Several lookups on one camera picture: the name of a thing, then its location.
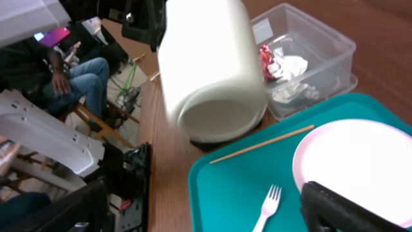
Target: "red wrapper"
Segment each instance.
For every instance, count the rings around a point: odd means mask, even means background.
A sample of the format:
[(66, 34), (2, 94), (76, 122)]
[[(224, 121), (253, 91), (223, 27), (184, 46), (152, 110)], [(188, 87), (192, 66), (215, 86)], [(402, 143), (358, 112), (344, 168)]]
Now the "red wrapper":
[(269, 45), (264, 44), (259, 49), (259, 61), (263, 69), (263, 78), (265, 81), (276, 80), (276, 78), (270, 74), (268, 69), (268, 66), (274, 63), (273, 53), (270, 51)]

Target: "white plastic fork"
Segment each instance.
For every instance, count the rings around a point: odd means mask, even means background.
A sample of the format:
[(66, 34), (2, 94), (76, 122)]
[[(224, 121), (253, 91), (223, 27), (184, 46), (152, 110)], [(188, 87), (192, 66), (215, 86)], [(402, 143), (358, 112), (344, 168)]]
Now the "white plastic fork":
[(268, 195), (263, 202), (259, 220), (257, 221), (253, 232), (262, 232), (268, 218), (276, 213), (279, 201), (281, 200), (281, 192), (282, 188), (279, 188), (279, 186), (272, 185), (270, 187)]

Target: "screen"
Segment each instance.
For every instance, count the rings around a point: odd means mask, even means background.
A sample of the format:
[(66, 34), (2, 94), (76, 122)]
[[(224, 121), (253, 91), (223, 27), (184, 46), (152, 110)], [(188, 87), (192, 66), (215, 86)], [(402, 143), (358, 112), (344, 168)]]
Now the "screen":
[(41, 44), (53, 48), (56, 44), (62, 41), (70, 34), (70, 31), (67, 28), (58, 28), (46, 33), (39, 32), (34, 35), (35, 39)]

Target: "white paper plate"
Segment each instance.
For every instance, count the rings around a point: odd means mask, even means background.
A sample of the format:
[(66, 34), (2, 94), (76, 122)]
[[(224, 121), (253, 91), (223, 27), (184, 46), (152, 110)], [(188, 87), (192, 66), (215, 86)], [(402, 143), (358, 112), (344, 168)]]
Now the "white paper plate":
[(299, 190), (316, 181), (402, 227), (412, 226), (412, 137), (386, 124), (348, 119), (310, 132), (293, 161)]

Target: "hand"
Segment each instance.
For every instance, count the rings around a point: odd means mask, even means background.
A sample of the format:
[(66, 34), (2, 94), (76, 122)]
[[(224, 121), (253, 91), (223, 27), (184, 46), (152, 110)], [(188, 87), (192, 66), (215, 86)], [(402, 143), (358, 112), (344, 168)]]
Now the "hand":
[(51, 83), (53, 84), (54, 93), (61, 92), (62, 94), (66, 94), (71, 90), (70, 83), (62, 72), (54, 72)]

